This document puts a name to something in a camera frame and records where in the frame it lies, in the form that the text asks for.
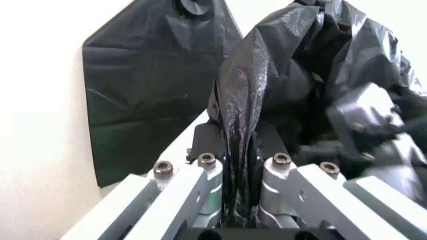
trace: garbage bag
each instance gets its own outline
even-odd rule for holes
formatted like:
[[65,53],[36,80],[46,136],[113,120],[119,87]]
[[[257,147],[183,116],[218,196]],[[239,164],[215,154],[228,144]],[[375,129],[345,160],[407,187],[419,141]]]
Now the garbage bag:
[[84,42],[100,187],[151,169],[206,109],[219,67],[241,39],[224,0],[135,0]]
[[[295,1],[259,22],[222,64],[209,99],[209,117],[227,142],[222,221],[256,223],[247,154],[259,122],[275,126],[293,154],[330,135],[326,108],[368,82],[389,92],[404,121],[427,114],[426,90],[393,32],[349,3]],[[426,132],[414,140],[425,143]]]

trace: machine part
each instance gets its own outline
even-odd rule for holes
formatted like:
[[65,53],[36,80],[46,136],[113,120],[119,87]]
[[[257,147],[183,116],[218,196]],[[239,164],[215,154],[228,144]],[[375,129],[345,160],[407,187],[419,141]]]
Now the machine part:
[[340,168],[332,162],[321,162],[319,167],[321,170],[323,170],[323,172],[325,172],[335,180],[337,179],[338,174],[340,173]]
[[407,239],[315,164],[292,169],[278,189],[310,227],[328,222],[345,239]]
[[217,159],[210,152],[202,153],[197,158],[197,164],[199,167],[204,168],[205,170],[211,170],[215,168]]
[[423,181],[410,166],[371,167],[361,175],[361,177],[370,176],[376,177],[414,202],[422,202],[426,199]]
[[191,160],[192,160],[192,149],[191,148],[187,148],[185,159],[187,160],[187,162],[191,162]]
[[130,174],[61,239],[120,239],[158,194],[154,180]]
[[200,154],[203,153],[212,153],[216,159],[222,160],[227,151],[221,127],[215,123],[207,122],[209,120],[208,114],[204,114],[205,118],[198,121],[198,123],[202,124],[194,128],[190,156],[191,162],[197,160]]
[[208,196],[208,175],[200,167],[184,165],[125,237],[126,240],[173,240],[180,229],[192,226]]
[[165,180],[172,177],[174,166],[169,161],[158,161],[154,164],[153,171],[156,179]]
[[[216,164],[212,165],[212,159],[214,157],[211,153],[201,154],[198,158],[198,161],[194,161],[192,165],[194,166],[209,166],[206,170],[207,172],[207,187],[209,189],[209,194],[207,196],[206,202],[200,210],[200,214],[211,215],[212,213],[217,212],[221,209],[222,194],[223,194],[223,164],[220,161],[217,161],[214,157]],[[207,160],[210,164],[201,164],[200,159],[203,161]]]
[[330,229],[265,228],[189,228],[180,231],[176,240],[342,240]]
[[274,229],[299,229],[300,227],[295,222],[294,218],[287,214],[271,214],[262,206],[258,206],[259,221],[269,228]]
[[374,176],[344,187],[408,239],[427,239],[427,210]]
[[291,157],[283,152],[278,152],[273,156],[273,166],[279,169],[288,169],[291,164]]
[[401,117],[392,111],[394,107],[387,91],[370,82],[338,99],[328,108],[327,115],[352,158],[358,158],[362,153],[362,159],[374,161],[376,166],[426,164],[423,153],[407,133],[380,142],[375,136],[357,138],[372,127],[403,127]]
[[286,153],[276,153],[264,162],[258,206],[258,218],[262,225],[270,228],[298,228],[292,218],[297,213],[278,191],[290,169],[296,167]]
[[210,215],[199,214],[197,215],[197,218],[195,219],[195,222],[192,225],[192,227],[211,229],[220,222],[220,218],[221,218],[221,209],[217,210],[216,212]]
[[278,191],[280,185],[288,178],[289,171],[297,168],[291,161],[288,168],[277,168],[273,164],[274,158],[270,157],[264,162],[264,172],[262,176],[261,192],[259,205],[268,213],[272,215],[292,215],[296,216],[297,213],[282,197]]
[[[157,173],[155,173],[156,166],[160,165],[160,167],[164,167],[164,164],[167,165],[167,167],[166,167],[167,169],[170,169],[169,165],[171,166],[171,171],[172,172],[171,173],[170,172],[167,173],[167,175],[170,175],[169,177],[165,177],[163,175],[163,173],[161,173],[161,171],[162,171],[161,169],[158,169]],[[163,189],[166,187],[166,185],[168,185],[169,181],[173,178],[173,176],[175,174],[177,174],[178,171],[179,171],[179,169],[173,167],[173,165],[172,165],[171,162],[161,160],[161,161],[158,161],[158,162],[156,162],[154,164],[153,168],[146,174],[146,177],[149,178],[149,179],[156,180],[158,189],[160,191],[163,191]]]

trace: silver metal part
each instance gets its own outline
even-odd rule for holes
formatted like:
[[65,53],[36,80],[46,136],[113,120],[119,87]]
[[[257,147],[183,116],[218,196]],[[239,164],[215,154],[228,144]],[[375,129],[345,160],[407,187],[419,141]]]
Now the silver metal part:
[[288,168],[278,169],[273,165],[273,158],[269,158],[264,162],[264,172],[262,175],[261,192],[259,197],[259,205],[268,213],[287,214],[296,216],[295,210],[287,204],[286,200],[279,193],[280,185],[288,178],[289,171],[297,168],[291,162],[287,165]]
[[138,221],[158,194],[154,180],[130,174],[61,239],[118,239]]
[[206,171],[183,165],[125,239],[173,240],[181,228],[194,224],[208,192]]
[[427,210],[383,181],[369,176],[344,187],[409,239],[427,239]]
[[263,225],[270,228],[298,227],[291,217],[297,213],[278,191],[279,185],[287,179],[289,171],[296,167],[285,153],[276,153],[264,162],[258,206],[258,217]]
[[215,168],[217,159],[212,153],[206,152],[202,153],[197,158],[197,164],[199,167],[204,168],[205,170],[211,170]]
[[266,211],[262,206],[258,206],[259,221],[270,228],[279,229],[298,229],[298,224],[294,221],[292,216],[287,214],[271,214]]
[[279,192],[309,227],[324,222],[345,239],[407,239],[315,164],[292,169]]
[[220,222],[220,218],[221,218],[221,209],[209,215],[199,214],[195,219],[195,222],[192,227],[211,229]]
[[[361,153],[358,152],[351,130],[360,132],[369,126],[383,126],[387,122],[402,126],[404,123],[401,117],[392,108],[394,104],[387,91],[374,83],[368,83],[341,97],[327,110],[327,114],[346,151],[352,156],[358,156]],[[375,161],[376,166],[427,163],[407,133],[398,134],[396,140],[384,142],[372,152],[365,152],[362,157]]]
[[152,168],[156,179],[169,179],[174,174],[174,167],[169,161],[158,161]]
[[[216,213],[221,212],[221,203],[223,197],[223,164],[218,160],[215,161],[217,163],[213,166],[213,168],[209,167],[206,170],[208,181],[207,187],[210,189],[210,192],[205,203],[203,204],[203,207],[200,210],[199,216],[197,217],[198,220],[195,223],[199,227],[207,228],[211,225],[214,226],[220,220],[219,215]],[[194,161],[192,165],[200,167],[199,161]]]

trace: robotic hand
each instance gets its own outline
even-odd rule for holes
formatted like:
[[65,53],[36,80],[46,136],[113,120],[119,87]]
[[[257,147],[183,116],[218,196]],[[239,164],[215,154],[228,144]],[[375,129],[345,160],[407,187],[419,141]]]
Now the robotic hand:
[[257,229],[220,224],[227,170],[221,141],[202,144],[219,131],[204,125],[188,152],[192,163],[158,161],[147,177],[129,175],[63,239],[427,238],[427,210],[417,204],[424,195],[417,174],[427,161],[406,133],[425,119],[405,125],[373,83],[344,95],[327,115],[339,141],[301,146],[293,157],[264,141],[270,149],[263,151],[274,154],[254,184]]

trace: crumpled plastic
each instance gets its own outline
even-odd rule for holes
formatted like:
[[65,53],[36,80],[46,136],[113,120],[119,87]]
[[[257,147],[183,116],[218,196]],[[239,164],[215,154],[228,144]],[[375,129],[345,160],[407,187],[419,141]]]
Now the crumpled plastic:
[[[427,114],[427,91],[393,32],[349,3],[300,0],[258,23],[222,64],[209,99],[228,151],[222,221],[256,223],[247,154],[259,122],[275,126],[293,154],[333,131],[326,108],[368,82],[389,92],[404,121]],[[410,134],[425,152],[427,132]]]
[[152,168],[206,109],[219,67],[241,39],[224,0],[135,0],[85,41],[99,186]]

